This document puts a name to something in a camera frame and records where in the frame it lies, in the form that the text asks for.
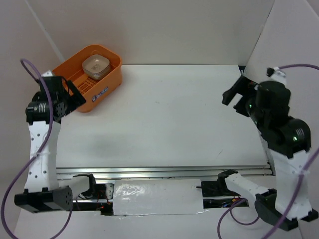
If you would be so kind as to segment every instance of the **white sheet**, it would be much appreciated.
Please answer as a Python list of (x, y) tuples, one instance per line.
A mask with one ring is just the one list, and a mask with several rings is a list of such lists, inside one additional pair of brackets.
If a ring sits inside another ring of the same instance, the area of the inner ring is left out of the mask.
[(252, 121), (221, 103), (238, 66), (123, 66), (90, 113), (62, 120), (57, 167), (267, 165)]
[(116, 180), (114, 215), (174, 215), (204, 212), (199, 179)]

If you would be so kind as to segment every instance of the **white backdrop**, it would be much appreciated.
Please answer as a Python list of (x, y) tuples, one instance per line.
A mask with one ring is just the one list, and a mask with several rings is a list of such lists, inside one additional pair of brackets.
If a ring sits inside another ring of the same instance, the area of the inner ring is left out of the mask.
[(124, 64), (246, 64), (274, 0), (28, 0), (61, 54), (101, 43)]

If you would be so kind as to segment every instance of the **white panel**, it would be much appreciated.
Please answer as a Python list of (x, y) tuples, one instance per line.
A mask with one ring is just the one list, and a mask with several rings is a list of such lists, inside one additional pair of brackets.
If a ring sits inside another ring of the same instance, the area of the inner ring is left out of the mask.
[(62, 120), (58, 167), (266, 165), (253, 122), (222, 93), (237, 66), (123, 66), (90, 113)]
[[(74, 212), (59, 239), (218, 239), (217, 223), (226, 209), (192, 215), (100, 216), (97, 212)], [(256, 218), (249, 208), (236, 208), (242, 222)], [(67, 212), (31, 214), (21, 211), (15, 234), (22, 239), (50, 238), (62, 228)], [(221, 224), (223, 239), (259, 239), (271, 229), (259, 220), (246, 227), (227, 215)], [(277, 230), (271, 239), (302, 239), (299, 229)]]
[[(266, 22), (245, 73), (252, 80), (265, 79), (266, 68), (294, 63), (319, 65), (319, 17), (306, 0), (277, 0)], [(312, 131), (312, 150), (319, 146), (319, 71), (309, 68), (284, 70), (291, 92), (291, 115), (308, 123)], [(310, 168), (309, 195), (319, 210), (319, 160)], [(301, 221), (304, 238), (319, 235), (319, 220)]]
[(174, 215), (203, 213), (199, 179), (117, 180), (114, 215)]
[(315, 12), (319, 14), (319, 1), (318, 0), (308, 0), (309, 4), (313, 7)]
[(274, 0), (29, 0), (62, 55), (101, 43), (125, 64), (246, 64)]
[[(2, 1), (0, 7), (0, 199), (16, 173), (29, 160), (30, 136), (25, 108), (39, 87), (20, 64), (24, 57), (40, 71), (56, 65), (58, 59), (38, 27), (27, 5), (21, 0)], [(19, 208), (15, 193), (23, 192), (25, 175), (13, 188), (6, 203), (6, 219), (14, 229)], [(7, 239), (0, 226), (0, 238)]]

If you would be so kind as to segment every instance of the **white table surface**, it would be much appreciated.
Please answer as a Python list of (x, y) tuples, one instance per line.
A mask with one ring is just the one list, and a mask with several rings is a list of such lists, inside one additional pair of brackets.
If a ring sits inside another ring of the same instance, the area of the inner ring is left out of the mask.
[[(272, 188), (275, 177), (249, 177), (257, 184)], [(97, 212), (74, 212), (69, 226), (58, 239), (217, 239), (217, 223), (226, 209), (209, 209), (191, 215), (100, 216)], [(31, 214), (22, 210), (15, 229), (21, 239), (45, 239), (55, 235), (64, 225), (67, 212)], [(250, 208), (234, 209), (234, 216), (251, 222), (256, 212)], [(259, 220), (246, 227), (227, 215), (221, 226), (223, 239), (259, 239), (271, 225)], [(299, 229), (277, 230), (271, 239), (301, 239)]]
[(91, 112), (62, 120), (57, 167), (266, 165), (252, 121), (221, 103), (238, 66), (122, 66)]

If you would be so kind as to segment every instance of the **white cable clip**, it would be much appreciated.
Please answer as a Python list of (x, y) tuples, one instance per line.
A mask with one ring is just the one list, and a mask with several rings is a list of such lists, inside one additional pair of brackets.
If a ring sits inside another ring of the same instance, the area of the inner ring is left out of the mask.
[(286, 73), (283, 72), (279, 67), (274, 67), (274, 73), (269, 77), (273, 81), (280, 82), (284, 85), (287, 84)]

